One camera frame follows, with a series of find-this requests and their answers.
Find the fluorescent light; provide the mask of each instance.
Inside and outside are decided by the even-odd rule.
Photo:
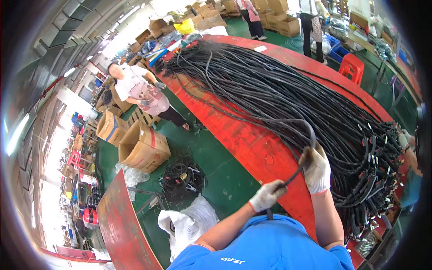
[[[73,67],[73,68],[71,68],[70,70],[68,70],[64,75],[63,75],[63,77],[68,77],[70,74],[72,74],[72,72],[74,72],[74,70],[75,70],[75,68]]]
[[[27,121],[29,120],[29,118],[30,118],[30,115],[26,114],[24,116],[24,118],[21,120],[21,123],[19,123],[19,125],[13,131],[12,138],[10,139],[10,141],[9,141],[9,143],[7,145],[7,149],[6,149],[6,152],[7,152],[8,156],[12,155],[13,151],[15,151],[18,139],[21,136],[22,130],[24,129],[25,124],[27,123]]]
[[[35,219],[35,201],[32,203],[32,227],[36,228],[36,219]]]
[[[124,20],[126,20],[130,15],[132,15],[139,8],[140,8],[139,6],[134,7],[131,11],[129,11],[126,15],[124,15],[120,20],[118,20],[118,23],[122,23]]]
[[[45,138],[44,145],[42,146],[42,152],[43,152],[44,149],[45,149],[45,145],[47,145],[47,140],[48,140],[48,135],[47,135],[47,137]]]

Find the red plastic stool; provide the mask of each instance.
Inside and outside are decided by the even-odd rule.
[[[351,74],[351,80],[358,86],[362,82],[363,70],[365,69],[365,63],[353,54],[346,54],[342,63],[340,64],[339,73],[348,77]]]
[[[69,160],[67,161],[67,163],[68,163],[69,165],[73,165],[73,167],[74,167],[75,169],[78,169],[79,157],[80,157],[80,154],[78,153],[78,151],[74,150],[74,151],[72,152],[72,154],[70,155],[70,158],[69,158]]]

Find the black pants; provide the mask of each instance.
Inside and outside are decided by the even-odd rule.
[[[303,34],[305,35],[305,40],[303,41],[303,53],[307,57],[312,58],[311,43],[310,43],[311,31],[312,31],[312,20],[311,17],[309,16],[300,16],[300,18],[302,19],[302,30],[303,30]],[[317,42],[317,61],[321,63],[324,62],[322,42]]]
[[[177,127],[186,124],[186,120],[181,116],[178,111],[169,106],[168,110],[161,112],[158,115],[160,118],[173,122]]]
[[[249,26],[249,32],[251,33],[251,37],[258,36],[259,38],[264,36],[264,30],[263,26],[261,25],[261,22],[251,22],[251,19],[249,18],[249,11],[248,10],[240,10],[240,14],[243,16],[243,18],[246,20]]]

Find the blue shirt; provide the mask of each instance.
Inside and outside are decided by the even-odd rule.
[[[192,244],[168,269],[345,269],[354,270],[343,246],[320,247],[295,219],[282,215],[251,218],[223,250]]]

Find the cable bundle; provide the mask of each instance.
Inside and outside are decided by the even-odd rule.
[[[199,89],[213,93],[223,105],[201,101],[235,119],[274,132],[296,159],[297,153],[309,145],[311,135],[302,123],[288,120],[308,122],[329,159],[331,192],[347,236],[359,237],[372,226],[375,215],[392,207],[389,201],[398,181],[396,159],[401,154],[397,129],[394,122],[383,122],[346,88],[338,85],[374,116],[298,69],[234,45],[199,41],[158,65],[156,72],[162,69],[167,71],[165,76],[177,77],[179,73],[199,81],[191,80]]]
[[[165,196],[176,201],[186,194],[200,193],[206,187],[206,178],[190,156],[182,156],[166,166],[160,183]]]

